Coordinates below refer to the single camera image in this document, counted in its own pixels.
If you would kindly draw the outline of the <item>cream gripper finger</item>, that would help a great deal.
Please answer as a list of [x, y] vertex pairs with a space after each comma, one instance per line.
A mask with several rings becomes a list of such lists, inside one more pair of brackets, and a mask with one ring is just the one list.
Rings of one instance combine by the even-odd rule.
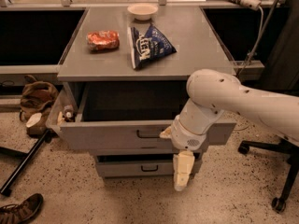
[[167, 128], [165, 128], [163, 131], [160, 132], [159, 136], [162, 139], [170, 139], [171, 138], [171, 127], [168, 126]]
[[195, 157], [189, 150], [181, 150], [174, 155], [174, 188], [176, 191], [183, 191], [187, 187], [194, 161]]

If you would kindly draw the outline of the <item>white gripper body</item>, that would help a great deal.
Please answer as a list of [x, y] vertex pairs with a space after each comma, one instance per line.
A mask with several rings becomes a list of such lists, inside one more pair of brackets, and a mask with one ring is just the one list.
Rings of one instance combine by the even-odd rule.
[[176, 149], [195, 151], [206, 141], [206, 135], [191, 133], [183, 127], [179, 116], [176, 116], [171, 124], [171, 141]]

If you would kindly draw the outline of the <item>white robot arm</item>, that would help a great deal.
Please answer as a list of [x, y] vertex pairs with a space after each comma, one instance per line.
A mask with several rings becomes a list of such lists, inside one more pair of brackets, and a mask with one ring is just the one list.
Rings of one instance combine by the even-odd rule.
[[230, 111], [259, 124], [299, 146], [299, 98], [246, 87], [238, 78], [210, 69], [190, 75], [189, 99], [171, 125], [160, 133], [178, 150], [174, 156], [174, 188], [187, 187], [194, 165], [193, 152], [206, 141], [209, 128]]

